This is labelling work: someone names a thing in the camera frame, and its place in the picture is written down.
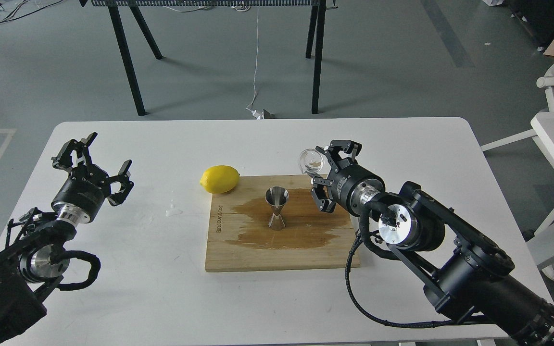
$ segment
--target lemon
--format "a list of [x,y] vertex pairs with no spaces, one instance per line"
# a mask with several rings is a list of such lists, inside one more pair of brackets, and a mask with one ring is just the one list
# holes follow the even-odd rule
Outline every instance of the lemon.
[[213,166],[200,178],[200,185],[209,193],[225,193],[237,186],[239,172],[230,166]]

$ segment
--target metal jigger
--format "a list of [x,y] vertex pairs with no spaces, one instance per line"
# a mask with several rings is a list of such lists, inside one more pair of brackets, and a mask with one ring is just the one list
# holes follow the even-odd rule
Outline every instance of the metal jigger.
[[271,230],[283,230],[286,223],[281,217],[281,210],[288,201],[288,191],[281,186],[273,186],[266,191],[266,202],[271,206],[273,215],[268,222],[268,228]]

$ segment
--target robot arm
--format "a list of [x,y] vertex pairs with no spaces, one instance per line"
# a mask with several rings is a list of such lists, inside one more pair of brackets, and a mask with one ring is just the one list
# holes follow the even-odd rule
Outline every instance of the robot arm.
[[[64,249],[74,238],[79,223],[94,220],[105,199],[117,206],[125,200],[134,183],[129,180],[131,160],[124,162],[113,177],[92,163],[88,147],[97,133],[86,139],[64,144],[53,167],[68,172],[68,179],[51,206],[54,212],[32,208],[18,220],[8,223],[6,246],[0,252],[0,342],[24,333],[46,315],[42,304],[55,288],[74,291],[91,285],[101,264],[88,252]],[[119,182],[121,189],[112,193],[110,184]],[[21,226],[10,244],[11,230]],[[90,263],[88,278],[81,283],[61,283],[70,259]],[[31,291],[28,283],[42,283]]]
[[[403,328],[491,321],[523,346],[554,346],[554,306],[510,276],[512,259],[418,184],[406,182],[399,193],[385,191],[380,177],[357,164],[355,156],[361,149],[359,143],[349,140],[316,147],[330,165],[326,178],[318,175],[319,169],[307,171],[316,205],[320,211],[332,212],[339,204],[359,217],[359,233],[350,256],[364,244],[382,258],[402,261],[424,283],[424,293],[435,310],[451,320],[426,324],[379,320],[358,305],[348,287],[358,309],[376,322]],[[350,156],[342,158],[341,151]],[[371,220],[378,223],[376,232],[370,231]],[[455,232],[456,248],[438,269],[417,252],[437,249],[444,239],[445,225]],[[378,247],[383,242],[389,251]]]

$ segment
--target black table leg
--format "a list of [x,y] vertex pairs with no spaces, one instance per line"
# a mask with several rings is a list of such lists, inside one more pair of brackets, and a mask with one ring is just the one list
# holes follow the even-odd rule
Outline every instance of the black table leg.
[[138,115],[146,115],[145,105],[142,103],[142,97],[140,96],[140,88],[138,88],[138,80],[136,80],[136,73],[134,72],[134,66],[132,65],[132,57],[129,55],[129,48],[123,32],[123,24],[121,24],[121,15],[119,15],[119,9],[116,6],[108,7],[110,12],[110,19],[113,22],[114,34],[117,37],[117,43],[119,44],[119,51],[121,51],[121,59],[123,59],[123,66],[125,66],[125,73],[127,74],[127,80],[129,81],[129,87],[132,90],[132,97],[134,97],[134,104],[136,105],[136,111]]
[[307,35],[307,50],[305,51],[305,57],[310,59],[312,57],[312,47],[314,46],[314,33],[317,24],[317,6],[312,6],[312,17],[309,21],[309,33]]
[[142,34],[145,35],[145,38],[147,39],[147,43],[149,44],[149,47],[153,51],[155,58],[158,60],[162,59],[163,55],[161,55],[160,49],[158,48],[158,45],[155,43],[155,40],[153,39],[153,35],[151,34],[149,27],[147,26],[147,22],[145,22],[145,18],[142,17],[142,13],[140,13],[140,9],[137,6],[130,6],[129,9],[132,10],[132,13],[134,14],[134,18],[136,18],[136,22],[138,22],[138,26],[140,26],[140,30],[142,31]]
[[317,114],[319,101],[319,77],[322,70],[322,46],[324,44],[324,24],[326,18],[326,0],[321,0],[317,8],[316,55],[314,68],[314,94],[312,95],[312,114]]

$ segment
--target glass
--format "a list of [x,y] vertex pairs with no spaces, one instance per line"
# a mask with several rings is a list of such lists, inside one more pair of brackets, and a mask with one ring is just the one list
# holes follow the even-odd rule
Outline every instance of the glass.
[[299,168],[303,174],[318,173],[324,166],[324,156],[316,149],[305,149],[299,157]]

